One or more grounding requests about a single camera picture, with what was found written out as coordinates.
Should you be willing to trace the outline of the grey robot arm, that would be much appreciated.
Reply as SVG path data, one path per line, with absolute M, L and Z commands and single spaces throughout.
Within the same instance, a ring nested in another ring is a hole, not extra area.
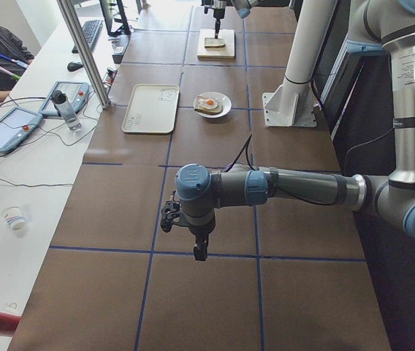
M 258 0 L 231 0 L 232 6 L 236 9 L 240 18 L 247 17 L 251 8 L 257 6 L 261 1 Z M 215 18 L 215 31 L 214 38 L 218 39 L 218 35 L 221 29 L 221 21 L 225 17 L 227 1 L 213 0 L 203 1 L 202 6 L 205 8 L 205 14 L 209 9 L 213 10 L 213 17 Z
M 353 1 L 347 50 L 390 55 L 396 160 L 390 175 L 345 177 L 248 163 L 233 163 L 223 171 L 185 165 L 161 210 L 162 230 L 187 227 L 195 237 L 194 257 L 206 260 L 216 209 L 285 197 L 370 211 L 415 238 L 415 1 Z

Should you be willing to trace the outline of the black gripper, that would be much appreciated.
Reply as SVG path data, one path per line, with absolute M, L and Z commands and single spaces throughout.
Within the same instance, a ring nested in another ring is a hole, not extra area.
M 193 248 L 196 261 L 206 261 L 208 258 L 208 235 L 215 229 L 215 219 L 212 218 L 208 223 L 202 225 L 190 225 L 189 231 L 196 236 Z
M 215 31 L 214 38 L 218 39 L 218 35 L 221 28 L 221 19 L 224 19 L 226 11 L 226 1 L 225 0 L 212 0 L 211 8 L 213 9 L 213 17 L 215 21 Z

